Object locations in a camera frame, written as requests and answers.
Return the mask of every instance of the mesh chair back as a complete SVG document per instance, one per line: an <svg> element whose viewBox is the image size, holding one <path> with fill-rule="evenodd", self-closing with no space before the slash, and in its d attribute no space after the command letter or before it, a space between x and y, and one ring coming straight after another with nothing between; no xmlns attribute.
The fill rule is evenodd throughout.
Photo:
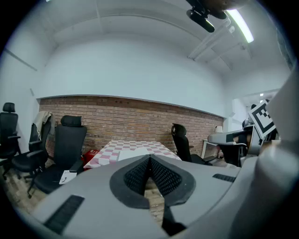
<svg viewBox="0 0 299 239"><path fill-rule="evenodd" d="M81 126L81 117L79 124L77 118L76 116L62 117L62 124L55 130L54 162L65 170L70 169L74 162L81 158L81 149L87 133L87 128Z"/></svg>
<svg viewBox="0 0 299 239"><path fill-rule="evenodd" d="M186 133L186 128L183 125L173 124L171 134L177 147L178 156L183 161L192 162L189 150L189 141L185 136Z"/></svg>
<svg viewBox="0 0 299 239"><path fill-rule="evenodd" d="M7 145L7 138L16 132L18 115L14 113L14 103L5 103L0 113L0 144Z"/></svg>

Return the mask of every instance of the red object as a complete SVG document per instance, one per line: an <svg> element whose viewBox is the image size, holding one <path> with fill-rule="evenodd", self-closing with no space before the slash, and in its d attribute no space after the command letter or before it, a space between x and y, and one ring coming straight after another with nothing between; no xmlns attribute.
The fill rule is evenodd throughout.
<svg viewBox="0 0 299 239"><path fill-rule="evenodd" d="M99 150L92 149L89 150L86 154L81 157L81 160L84 162L84 165L86 165L93 157L99 152Z"/></svg>

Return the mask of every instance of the black office chair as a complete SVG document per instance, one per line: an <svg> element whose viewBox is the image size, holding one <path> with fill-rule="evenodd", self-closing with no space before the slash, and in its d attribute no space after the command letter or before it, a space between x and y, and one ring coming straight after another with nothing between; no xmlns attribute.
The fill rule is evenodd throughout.
<svg viewBox="0 0 299 239"><path fill-rule="evenodd" d="M189 141L185 136L186 133L186 128L183 125L173 124L171 128L171 134L173 137L173 141L177 147L178 156L180 157L180 159L186 162L193 162L197 164L205 164L212 166L212 164L209 162L214 160L216 158L215 156L211 156L203 160L198 155L190 154Z"/></svg>
<svg viewBox="0 0 299 239"><path fill-rule="evenodd" d="M25 180L28 178L35 178L37 173L41 170L45 170L45 162L47 161L49 155L46 150L46 141L51 128L51 121L50 118L48 118L47 122L43 124L41 129L41 139L38 137L37 128L35 124L32 124L31 126L31 134L30 134L30 140L29 140L29 151L20 155L15 156L12 159L12 166L21 172L29 173L28 176L25 176ZM28 154L34 151L42 150L43 154L40 153L39 157L33 158L28 157ZM31 195L29 194L30 189L33 186L34 180L31 181L31 185L28 188L28 197L30 198Z"/></svg>
<svg viewBox="0 0 299 239"><path fill-rule="evenodd" d="M18 123L18 115L15 114L14 103L5 103L3 111L0 113L0 166L4 165L5 170L3 178L6 179L5 174L11 168L11 160L18 152L21 154L16 128Z"/></svg>
<svg viewBox="0 0 299 239"><path fill-rule="evenodd" d="M42 173L38 174L34 184L44 193L51 193L60 184L60 178L64 170L72 173L83 171L81 149L87 128L81 126L81 116L65 115L61 118L61 125L55 129L54 163ZM39 157L42 150L28 154L28 157Z"/></svg>

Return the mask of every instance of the checkered tablecloth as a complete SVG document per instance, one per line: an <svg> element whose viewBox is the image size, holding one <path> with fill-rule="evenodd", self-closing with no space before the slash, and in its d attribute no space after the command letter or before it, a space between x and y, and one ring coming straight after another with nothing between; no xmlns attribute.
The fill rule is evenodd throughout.
<svg viewBox="0 0 299 239"><path fill-rule="evenodd" d="M136 148L141 147L145 147L150 154L164 155L169 158L181 160L177 155L159 142L111 140L84 166L84 168L92 169L100 167L101 165L115 163L118 160L120 151L135 150Z"/></svg>

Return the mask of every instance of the ceiling-mounted camera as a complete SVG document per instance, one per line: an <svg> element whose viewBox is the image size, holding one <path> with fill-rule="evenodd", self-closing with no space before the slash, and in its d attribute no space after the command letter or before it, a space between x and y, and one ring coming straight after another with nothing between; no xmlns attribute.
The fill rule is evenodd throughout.
<svg viewBox="0 0 299 239"><path fill-rule="evenodd" d="M192 9L187 11L188 17L202 26L206 31L212 33L215 31L214 26L207 20L208 15L212 15L219 19L226 19L226 14L222 11L217 12L213 9L208 9L204 3L204 0L186 0Z"/></svg>

